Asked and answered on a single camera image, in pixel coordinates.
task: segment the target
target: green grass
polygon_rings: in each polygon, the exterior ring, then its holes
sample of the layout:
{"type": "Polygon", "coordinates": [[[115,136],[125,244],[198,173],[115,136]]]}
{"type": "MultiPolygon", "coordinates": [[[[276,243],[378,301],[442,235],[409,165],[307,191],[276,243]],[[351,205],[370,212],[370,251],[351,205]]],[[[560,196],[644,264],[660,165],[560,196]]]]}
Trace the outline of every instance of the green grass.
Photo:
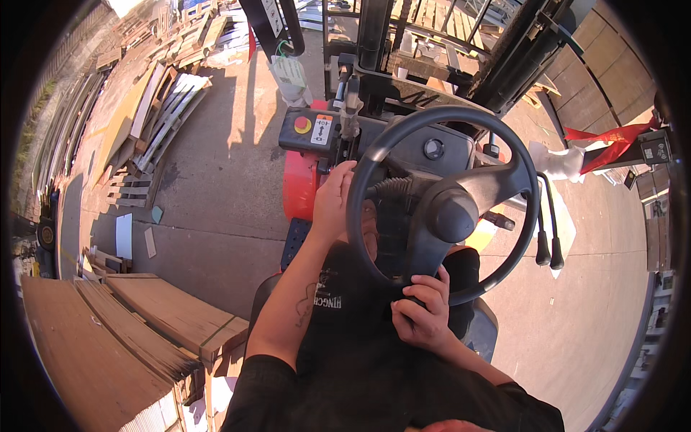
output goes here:
{"type": "Polygon", "coordinates": [[[43,108],[46,107],[46,104],[48,103],[50,96],[53,94],[53,91],[55,91],[55,80],[51,79],[46,83],[38,102],[36,102],[36,104],[29,110],[29,115],[24,121],[24,125],[21,128],[21,134],[19,135],[19,148],[17,149],[15,171],[12,174],[12,186],[10,188],[10,197],[12,197],[10,208],[13,212],[18,214],[23,212],[24,207],[23,199],[20,200],[18,197],[22,173],[26,168],[26,161],[30,153],[31,142],[36,135],[36,126],[38,124],[39,116],[41,115],[43,108]]]}

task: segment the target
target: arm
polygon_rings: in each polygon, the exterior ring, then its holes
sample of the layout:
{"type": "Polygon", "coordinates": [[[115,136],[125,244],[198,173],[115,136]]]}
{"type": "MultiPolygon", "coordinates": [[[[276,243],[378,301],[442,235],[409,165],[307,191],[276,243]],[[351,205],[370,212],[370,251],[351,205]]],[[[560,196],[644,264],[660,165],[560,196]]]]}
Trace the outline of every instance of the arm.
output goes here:
{"type": "Polygon", "coordinates": [[[321,266],[346,226],[346,198],[355,164],[354,160],[339,164],[317,190],[312,229],[264,304],[247,341],[247,358],[271,355],[295,370],[298,349],[312,317],[321,266]]]}
{"type": "Polygon", "coordinates": [[[512,382],[511,377],[487,363],[466,347],[448,328],[448,272],[439,267],[441,281],[432,276],[415,275],[414,285],[405,287],[406,296],[415,296],[427,309],[410,300],[391,303],[394,327],[402,341],[424,348],[463,369],[471,370],[498,386],[512,382]]]}

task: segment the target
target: wheel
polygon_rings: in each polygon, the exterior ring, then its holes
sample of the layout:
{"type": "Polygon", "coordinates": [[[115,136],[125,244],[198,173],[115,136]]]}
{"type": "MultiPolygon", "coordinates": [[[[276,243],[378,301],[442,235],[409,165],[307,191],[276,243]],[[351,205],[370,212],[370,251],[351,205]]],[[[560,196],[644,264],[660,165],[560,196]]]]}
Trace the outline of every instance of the wheel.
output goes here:
{"type": "Polygon", "coordinates": [[[45,250],[55,250],[55,227],[51,220],[42,220],[36,229],[36,238],[45,250]]]}
{"type": "Polygon", "coordinates": [[[477,287],[451,293],[449,306],[478,298],[509,275],[533,238],[538,219],[540,189],[528,149],[505,123],[490,113],[455,105],[441,105],[407,115],[387,128],[367,148],[355,168],[345,224],[348,242],[355,248],[365,269],[383,288],[400,289],[410,284],[412,274],[437,273],[449,247],[465,240],[475,229],[480,214],[518,194],[527,199],[523,228],[513,250],[492,274],[477,287]],[[504,140],[513,157],[505,165],[462,171],[436,180],[424,192],[410,223],[405,270],[401,277],[389,279],[369,259],[362,238],[361,206],[368,180],[379,163],[404,137],[429,124],[444,121],[468,122],[483,126],[504,140]]]}

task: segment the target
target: black t-shirt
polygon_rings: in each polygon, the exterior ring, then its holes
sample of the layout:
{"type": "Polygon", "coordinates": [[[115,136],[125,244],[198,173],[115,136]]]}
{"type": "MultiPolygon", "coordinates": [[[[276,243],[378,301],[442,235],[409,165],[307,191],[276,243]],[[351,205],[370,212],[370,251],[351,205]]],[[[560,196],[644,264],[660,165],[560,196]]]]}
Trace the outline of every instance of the black t-shirt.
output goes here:
{"type": "Polygon", "coordinates": [[[372,288],[358,266],[347,245],[332,248],[297,372],[269,355],[247,359],[222,431],[400,432],[448,419],[494,431],[564,429],[557,408],[516,383],[494,386],[402,342],[388,307],[400,294],[372,288]]]}

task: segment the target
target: tag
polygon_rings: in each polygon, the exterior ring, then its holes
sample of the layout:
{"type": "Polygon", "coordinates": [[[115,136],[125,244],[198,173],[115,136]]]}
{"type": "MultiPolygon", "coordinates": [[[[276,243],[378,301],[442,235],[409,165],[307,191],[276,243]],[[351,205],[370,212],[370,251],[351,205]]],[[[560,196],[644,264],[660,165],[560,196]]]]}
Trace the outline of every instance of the tag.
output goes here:
{"type": "Polygon", "coordinates": [[[300,67],[300,62],[288,57],[276,57],[274,60],[274,72],[277,78],[284,84],[292,84],[301,88],[305,88],[305,78],[300,67]]]}
{"type": "Polygon", "coordinates": [[[312,144],[326,145],[333,119],[330,115],[317,115],[316,122],[314,122],[314,130],[312,130],[312,139],[310,140],[312,144]]]}

